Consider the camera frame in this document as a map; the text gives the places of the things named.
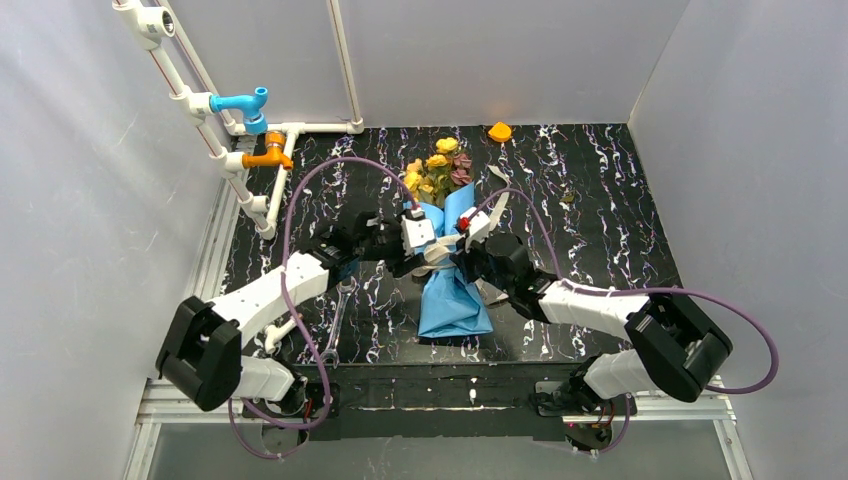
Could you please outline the silver open-end wrench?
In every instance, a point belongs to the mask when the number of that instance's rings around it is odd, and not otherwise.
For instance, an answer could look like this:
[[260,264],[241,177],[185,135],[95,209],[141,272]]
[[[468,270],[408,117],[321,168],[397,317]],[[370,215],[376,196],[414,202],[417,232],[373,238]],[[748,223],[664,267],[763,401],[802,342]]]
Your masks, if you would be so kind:
[[325,366],[330,366],[335,369],[340,363],[338,354],[338,343],[340,339],[341,329],[345,310],[357,289],[357,281],[354,278],[348,279],[344,283],[339,283],[337,292],[339,294],[334,317],[332,319],[327,342],[324,350],[320,354],[321,362]]

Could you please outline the orange plastic piece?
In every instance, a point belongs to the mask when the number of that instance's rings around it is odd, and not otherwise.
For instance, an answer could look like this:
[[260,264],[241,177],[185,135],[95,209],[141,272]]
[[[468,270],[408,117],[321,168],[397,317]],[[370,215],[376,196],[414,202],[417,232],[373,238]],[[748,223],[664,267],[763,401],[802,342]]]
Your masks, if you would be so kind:
[[487,136],[495,142],[505,143],[512,139],[513,130],[509,125],[497,122],[488,130]]

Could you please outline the yellow fake flower bunch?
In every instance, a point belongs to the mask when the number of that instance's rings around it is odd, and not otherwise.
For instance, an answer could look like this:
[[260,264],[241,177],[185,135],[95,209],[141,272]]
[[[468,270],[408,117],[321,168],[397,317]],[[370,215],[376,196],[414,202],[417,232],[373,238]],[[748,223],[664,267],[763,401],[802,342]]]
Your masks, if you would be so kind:
[[460,153],[459,140],[445,137],[436,141],[434,154],[406,166],[403,181],[417,201],[443,207],[447,197],[460,189],[450,178],[452,157]]

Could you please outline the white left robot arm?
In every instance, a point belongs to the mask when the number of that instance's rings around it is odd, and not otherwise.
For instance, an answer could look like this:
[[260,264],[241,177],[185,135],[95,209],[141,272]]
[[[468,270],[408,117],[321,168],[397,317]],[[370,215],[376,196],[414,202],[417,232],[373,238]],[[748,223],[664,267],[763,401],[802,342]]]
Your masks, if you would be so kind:
[[243,354],[251,339],[282,317],[290,304],[318,297],[353,276],[362,261],[382,261],[394,276],[423,263],[421,248],[435,241],[423,209],[394,219],[359,214],[350,227],[318,230],[288,262],[229,294],[196,296],[176,308],[155,361],[158,374],[201,410],[233,397],[283,400],[295,374],[271,358]]

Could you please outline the small white pipe fitting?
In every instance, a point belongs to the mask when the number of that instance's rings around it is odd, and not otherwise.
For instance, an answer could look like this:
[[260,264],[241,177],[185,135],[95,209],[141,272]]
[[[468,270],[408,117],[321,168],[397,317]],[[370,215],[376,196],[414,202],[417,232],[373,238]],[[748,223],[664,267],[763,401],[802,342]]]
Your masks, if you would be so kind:
[[262,333],[264,334],[263,350],[266,355],[272,355],[281,344],[282,340],[297,328],[297,322],[302,319],[301,315],[290,317],[281,325],[272,322],[266,325]]

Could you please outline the cream printed ribbon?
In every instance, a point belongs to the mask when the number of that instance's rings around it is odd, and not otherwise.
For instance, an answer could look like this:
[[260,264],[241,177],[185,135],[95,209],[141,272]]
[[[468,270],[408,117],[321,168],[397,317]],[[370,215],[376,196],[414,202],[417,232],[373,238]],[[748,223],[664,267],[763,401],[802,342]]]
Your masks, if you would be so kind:
[[[491,174],[502,180],[506,187],[511,186],[509,176],[506,175],[498,166],[488,165],[487,169],[491,172]],[[413,277],[423,278],[431,272],[446,270],[455,266],[453,264],[448,264],[449,256],[453,253],[449,247],[456,246],[455,243],[451,242],[458,242],[459,240],[464,240],[466,238],[470,238],[471,240],[483,240],[486,235],[493,233],[493,230],[500,223],[501,217],[506,210],[510,199],[509,192],[496,195],[497,201],[495,202],[491,212],[486,214],[482,210],[478,211],[478,206],[472,205],[469,210],[466,210],[460,215],[459,219],[455,223],[458,230],[457,234],[439,237],[435,240],[435,243],[427,245],[423,250],[425,264],[424,266],[413,270]],[[488,221],[488,224],[484,226],[482,223],[483,220]],[[507,293],[499,290],[489,283],[486,283],[482,279],[476,280],[475,285],[478,287],[483,304],[486,307],[494,306],[508,300],[509,296]]]

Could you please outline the aluminium extrusion frame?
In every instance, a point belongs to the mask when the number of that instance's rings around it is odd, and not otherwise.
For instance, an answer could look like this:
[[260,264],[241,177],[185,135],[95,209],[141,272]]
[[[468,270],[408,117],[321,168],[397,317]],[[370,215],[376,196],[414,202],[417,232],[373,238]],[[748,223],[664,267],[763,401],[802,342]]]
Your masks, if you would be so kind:
[[[498,166],[526,193],[502,226],[527,240],[536,262],[601,287],[675,286],[680,278],[634,143],[621,125],[521,129],[507,144],[460,129],[476,195],[499,184]],[[567,190],[571,205],[560,203]],[[627,343],[602,332],[527,320],[506,305],[493,332],[422,340],[422,285],[392,280],[378,264],[356,275],[341,332],[339,414],[282,462],[256,457],[260,427],[228,408],[204,414],[164,385],[145,396],[146,443],[133,479],[520,479],[529,477],[726,479],[733,442],[716,425],[731,415],[717,397],[695,405],[639,394],[624,441],[607,461],[566,452],[566,427],[532,412],[534,384],[559,380]]]

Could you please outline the blue wrapping paper sheet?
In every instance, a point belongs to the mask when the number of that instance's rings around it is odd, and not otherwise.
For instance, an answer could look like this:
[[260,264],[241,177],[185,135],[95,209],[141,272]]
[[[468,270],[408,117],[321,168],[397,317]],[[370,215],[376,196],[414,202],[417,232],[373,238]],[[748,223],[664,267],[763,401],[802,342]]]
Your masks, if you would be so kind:
[[[438,237],[456,234],[462,213],[475,206],[474,186],[448,195],[443,207],[421,201]],[[478,287],[467,282],[456,267],[436,270],[423,287],[418,336],[426,339],[485,335],[493,325]]]

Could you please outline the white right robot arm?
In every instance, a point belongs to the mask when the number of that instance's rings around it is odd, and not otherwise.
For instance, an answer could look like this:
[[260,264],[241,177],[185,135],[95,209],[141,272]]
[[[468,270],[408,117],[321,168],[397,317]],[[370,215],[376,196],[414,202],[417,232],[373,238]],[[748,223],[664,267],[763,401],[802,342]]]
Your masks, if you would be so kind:
[[733,351],[729,337],[689,297],[632,295],[560,280],[537,268],[513,234],[461,240],[451,260],[466,280],[504,292],[526,319],[588,328],[630,343],[630,349],[592,357],[571,373],[559,396],[577,408],[651,390],[692,403]]

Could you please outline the orange plastic tap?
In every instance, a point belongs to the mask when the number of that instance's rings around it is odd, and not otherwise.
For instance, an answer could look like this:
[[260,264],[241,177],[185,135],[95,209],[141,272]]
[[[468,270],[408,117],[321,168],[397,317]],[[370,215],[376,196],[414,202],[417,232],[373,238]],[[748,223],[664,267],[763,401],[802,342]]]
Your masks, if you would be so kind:
[[291,171],[294,163],[289,154],[284,152],[286,137],[283,133],[269,131],[264,135],[265,152],[261,155],[243,154],[242,167],[251,169],[256,167],[282,167],[284,171]]

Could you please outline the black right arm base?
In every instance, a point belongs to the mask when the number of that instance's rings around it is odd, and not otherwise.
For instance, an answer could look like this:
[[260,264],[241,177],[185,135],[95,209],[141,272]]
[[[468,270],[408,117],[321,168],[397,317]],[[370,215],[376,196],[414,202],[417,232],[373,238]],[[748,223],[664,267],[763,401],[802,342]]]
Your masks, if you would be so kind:
[[637,413],[633,396],[598,400],[571,387],[570,381],[536,382],[530,404],[539,416],[564,421],[566,441],[575,452],[597,457],[617,446]]

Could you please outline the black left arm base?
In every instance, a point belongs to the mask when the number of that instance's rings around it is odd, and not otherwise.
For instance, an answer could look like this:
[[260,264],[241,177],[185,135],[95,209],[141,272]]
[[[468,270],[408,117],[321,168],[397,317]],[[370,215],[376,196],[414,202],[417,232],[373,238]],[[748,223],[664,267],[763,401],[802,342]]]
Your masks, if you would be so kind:
[[339,414],[340,386],[330,383],[330,403],[325,401],[324,388],[320,380],[309,381],[305,377],[295,380],[292,388],[279,401],[251,399],[253,408],[243,406],[241,418],[259,423],[259,452],[264,456],[275,456],[282,460],[302,450],[311,440],[316,429],[293,429],[286,424],[311,424],[325,410],[326,422]]

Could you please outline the brown pink fake flower bunch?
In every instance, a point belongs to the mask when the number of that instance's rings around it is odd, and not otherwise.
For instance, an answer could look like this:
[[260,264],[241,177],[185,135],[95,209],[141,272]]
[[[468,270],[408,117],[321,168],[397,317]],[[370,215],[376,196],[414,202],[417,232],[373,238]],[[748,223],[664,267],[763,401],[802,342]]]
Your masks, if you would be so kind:
[[450,178],[456,189],[472,183],[472,160],[466,153],[460,153],[452,157]]

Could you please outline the blue plastic tap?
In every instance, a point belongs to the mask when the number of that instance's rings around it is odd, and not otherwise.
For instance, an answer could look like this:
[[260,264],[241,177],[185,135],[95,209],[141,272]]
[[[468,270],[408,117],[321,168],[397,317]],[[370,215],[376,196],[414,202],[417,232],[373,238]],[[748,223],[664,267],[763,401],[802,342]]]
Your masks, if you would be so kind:
[[214,113],[221,113],[225,110],[240,111],[246,133],[260,135],[268,130],[268,122],[262,112],[268,96],[269,91],[264,86],[256,87],[253,94],[235,96],[213,94],[209,99],[209,107]]

